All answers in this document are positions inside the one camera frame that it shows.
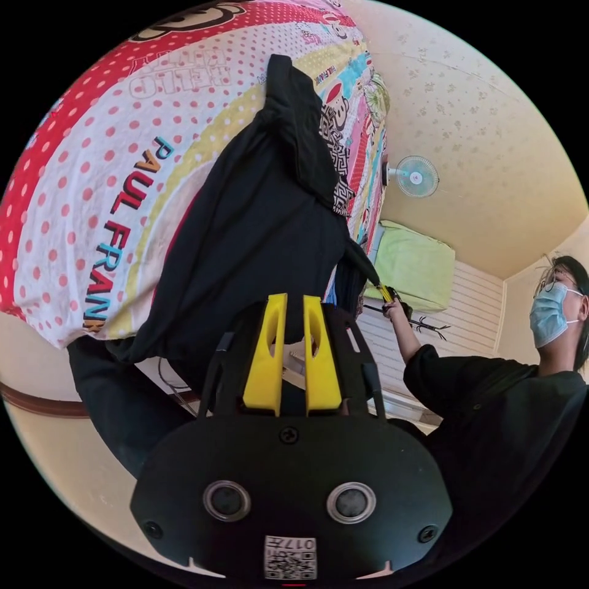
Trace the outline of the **person's right hand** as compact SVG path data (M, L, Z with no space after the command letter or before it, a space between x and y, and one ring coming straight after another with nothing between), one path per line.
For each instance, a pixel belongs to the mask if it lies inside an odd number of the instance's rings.
M412 308L400 299L394 299L391 302L385 303L382 310L384 316L386 316L392 323L398 320L409 321L412 316Z

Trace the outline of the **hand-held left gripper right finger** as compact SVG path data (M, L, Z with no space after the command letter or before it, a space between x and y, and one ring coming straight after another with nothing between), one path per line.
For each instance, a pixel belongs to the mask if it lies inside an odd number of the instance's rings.
M303 325L307 413L338 411L342 395L319 297L303 296Z

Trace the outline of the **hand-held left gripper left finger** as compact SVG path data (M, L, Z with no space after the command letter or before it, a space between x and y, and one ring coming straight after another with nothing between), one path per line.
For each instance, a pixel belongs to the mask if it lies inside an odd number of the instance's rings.
M242 397L248 410L280 413L287 304L285 293L268 297Z

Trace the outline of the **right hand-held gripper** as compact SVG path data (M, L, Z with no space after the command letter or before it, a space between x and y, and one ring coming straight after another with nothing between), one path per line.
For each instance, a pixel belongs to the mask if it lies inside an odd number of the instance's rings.
M407 304L400 298L397 292L385 285L378 285L378 291L385 302L385 316L388 318L407 317Z

